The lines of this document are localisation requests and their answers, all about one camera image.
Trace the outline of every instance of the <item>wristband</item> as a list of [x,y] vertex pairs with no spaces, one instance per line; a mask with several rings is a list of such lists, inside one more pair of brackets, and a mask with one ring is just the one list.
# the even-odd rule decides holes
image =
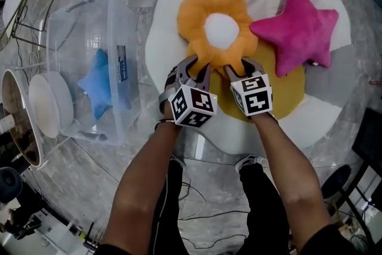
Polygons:
[[172,124],[175,124],[175,121],[173,119],[161,119],[158,121],[158,123],[155,125],[155,128],[154,128],[154,131],[156,130],[156,128],[158,127],[159,124],[162,124],[164,122],[170,122]]
[[[270,116],[274,121],[277,122],[278,125],[280,125],[280,124],[279,124],[279,121],[278,121],[278,120],[275,118],[275,116],[273,116],[270,112],[266,112],[265,114],[267,114],[268,116]],[[254,117],[254,116],[256,116],[256,115],[247,116],[247,118],[248,118],[248,119],[252,119],[252,117]]]

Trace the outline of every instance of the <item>clear plastic storage bin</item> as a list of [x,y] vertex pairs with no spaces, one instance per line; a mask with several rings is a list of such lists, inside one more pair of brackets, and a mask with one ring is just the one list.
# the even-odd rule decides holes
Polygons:
[[[137,17],[120,0],[78,0],[49,17],[47,69],[59,72],[73,98],[74,121],[65,136],[121,145],[140,113],[135,27]],[[96,121],[78,86],[98,49],[107,52],[113,106]]]

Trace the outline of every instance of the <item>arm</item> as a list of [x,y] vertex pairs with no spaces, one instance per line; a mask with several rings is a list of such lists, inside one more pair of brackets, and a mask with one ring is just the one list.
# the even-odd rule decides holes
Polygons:
[[315,233],[331,224],[317,174],[271,116],[255,115],[252,121],[260,133],[294,243],[300,252]]
[[[165,117],[172,118],[170,104]],[[162,123],[126,169],[101,241],[132,255],[147,254],[152,219],[180,127]]]

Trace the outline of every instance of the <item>label on bin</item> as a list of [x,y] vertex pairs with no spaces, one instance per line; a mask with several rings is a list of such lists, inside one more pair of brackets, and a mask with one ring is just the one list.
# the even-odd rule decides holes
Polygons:
[[126,47],[118,46],[118,83],[127,80]]

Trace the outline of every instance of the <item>sneaker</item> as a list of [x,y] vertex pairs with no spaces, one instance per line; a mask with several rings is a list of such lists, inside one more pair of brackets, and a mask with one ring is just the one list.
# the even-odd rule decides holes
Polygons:
[[242,167],[253,165],[256,163],[261,163],[262,161],[264,161],[264,158],[262,157],[255,156],[255,155],[248,155],[236,163],[235,170],[237,173],[240,174],[240,170]]
[[171,155],[170,161],[176,161],[184,170],[186,168],[186,164],[180,158],[176,157],[174,154]]

